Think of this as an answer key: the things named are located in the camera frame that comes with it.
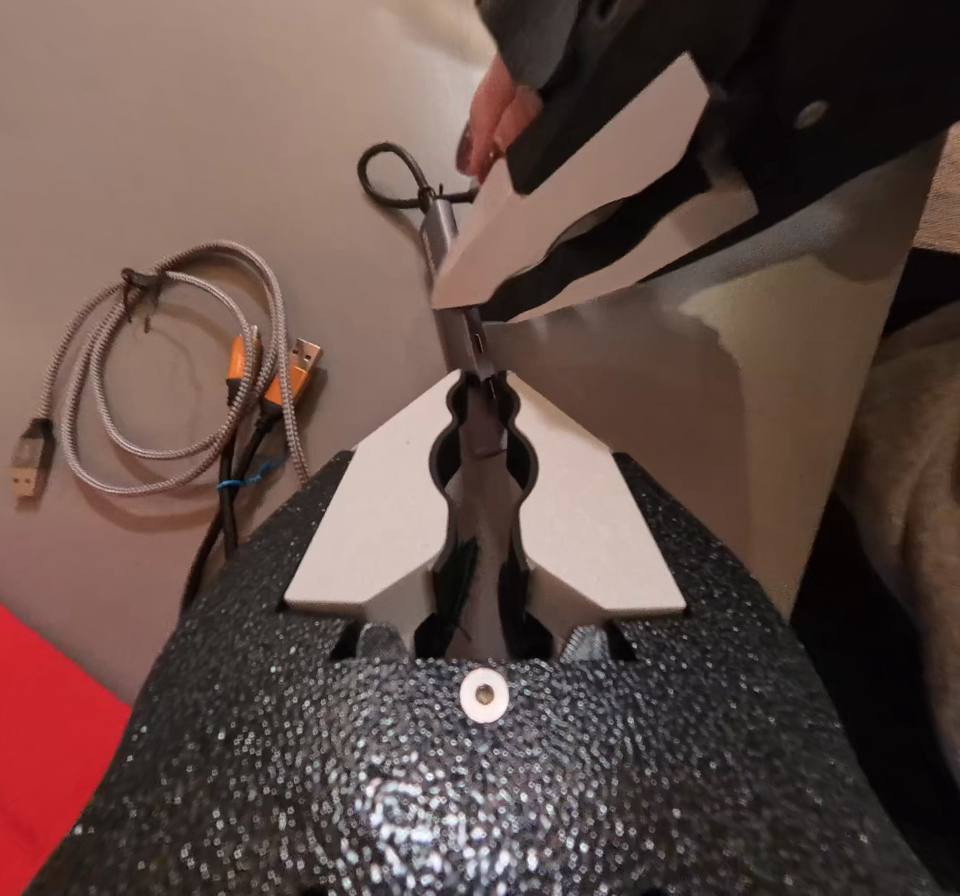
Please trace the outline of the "grey usb hub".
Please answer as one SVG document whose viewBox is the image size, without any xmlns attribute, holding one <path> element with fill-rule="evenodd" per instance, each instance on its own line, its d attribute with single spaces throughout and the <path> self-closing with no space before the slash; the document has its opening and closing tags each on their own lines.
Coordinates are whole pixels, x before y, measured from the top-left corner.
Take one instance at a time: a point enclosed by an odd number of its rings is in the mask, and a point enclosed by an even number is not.
<svg viewBox="0 0 960 896">
<path fill-rule="evenodd" d="M 417 193 L 422 220 L 418 240 L 425 259 L 429 285 L 438 281 L 440 270 L 457 239 L 453 206 L 433 189 Z M 478 308 L 436 309 L 445 358 L 452 369 L 462 371 L 466 383 L 466 440 L 475 459 L 497 457 L 507 448 L 506 421 L 512 410 L 506 374 L 496 368 L 487 344 Z"/>
</svg>

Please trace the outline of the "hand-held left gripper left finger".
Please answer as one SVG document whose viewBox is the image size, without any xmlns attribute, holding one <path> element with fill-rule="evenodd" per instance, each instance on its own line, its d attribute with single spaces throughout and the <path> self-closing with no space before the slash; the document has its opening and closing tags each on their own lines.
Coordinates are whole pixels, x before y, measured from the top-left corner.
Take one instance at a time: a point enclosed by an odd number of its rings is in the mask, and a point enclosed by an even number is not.
<svg viewBox="0 0 960 896">
<path fill-rule="evenodd" d="M 448 491 L 470 386 L 446 375 L 354 447 L 285 591 L 289 609 L 384 624 L 417 658 L 448 654 L 479 556 Z"/>
</svg>

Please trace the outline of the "person's right hand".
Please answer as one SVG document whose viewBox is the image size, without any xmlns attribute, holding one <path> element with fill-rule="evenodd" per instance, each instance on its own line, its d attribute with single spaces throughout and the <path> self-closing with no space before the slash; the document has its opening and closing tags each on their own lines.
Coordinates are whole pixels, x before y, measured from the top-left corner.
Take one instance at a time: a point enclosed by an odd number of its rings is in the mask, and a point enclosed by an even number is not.
<svg viewBox="0 0 960 896">
<path fill-rule="evenodd" d="M 455 154 L 458 172 L 480 184 L 540 115 L 537 92 L 515 83 L 500 55 L 477 86 Z"/>
</svg>

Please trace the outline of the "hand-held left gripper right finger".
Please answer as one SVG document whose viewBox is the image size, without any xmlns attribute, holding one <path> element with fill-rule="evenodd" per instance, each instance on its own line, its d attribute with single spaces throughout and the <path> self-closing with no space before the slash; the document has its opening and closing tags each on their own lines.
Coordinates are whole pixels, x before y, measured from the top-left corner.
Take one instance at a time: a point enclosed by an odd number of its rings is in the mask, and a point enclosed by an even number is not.
<svg viewBox="0 0 960 896">
<path fill-rule="evenodd" d="M 614 453 L 503 374 L 511 507 L 498 614 L 514 660 L 549 660 L 577 630 L 674 617 L 687 603 Z"/>
</svg>

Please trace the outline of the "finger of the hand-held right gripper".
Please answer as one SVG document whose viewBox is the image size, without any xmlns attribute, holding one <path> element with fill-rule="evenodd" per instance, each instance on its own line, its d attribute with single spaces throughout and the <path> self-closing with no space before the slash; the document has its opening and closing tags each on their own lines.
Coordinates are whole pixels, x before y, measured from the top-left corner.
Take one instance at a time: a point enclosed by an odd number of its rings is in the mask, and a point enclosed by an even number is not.
<svg viewBox="0 0 960 896">
<path fill-rule="evenodd" d="M 503 283 L 484 322 L 519 323 L 628 289 L 695 254 L 755 217 L 745 182 L 721 180 L 681 202 L 692 187 L 663 178 L 625 200 L 591 229 L 564 238 L 534 268 Z"/>
<path fill-rule="evenodd" d="M 572 224 L 664 176 L 687 152 L 709 97 L 684 53 L 537 189 L 520 193 L 499 159 L 438 269 L 432 307 L 486 303 L 539 264 Z"/>
</svg>

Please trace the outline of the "red plastic bin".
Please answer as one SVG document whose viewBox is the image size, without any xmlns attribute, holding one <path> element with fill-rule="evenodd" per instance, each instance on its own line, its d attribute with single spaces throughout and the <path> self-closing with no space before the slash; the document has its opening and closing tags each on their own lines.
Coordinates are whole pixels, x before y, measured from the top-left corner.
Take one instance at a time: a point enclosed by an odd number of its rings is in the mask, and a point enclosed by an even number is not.
<svg viewBox="0 0 960 896">
<path fill-rule="evenodd" d="M 1 611 L 2 856 L 42 864 L 102 781 L 131 708 Z"/>
</svg>

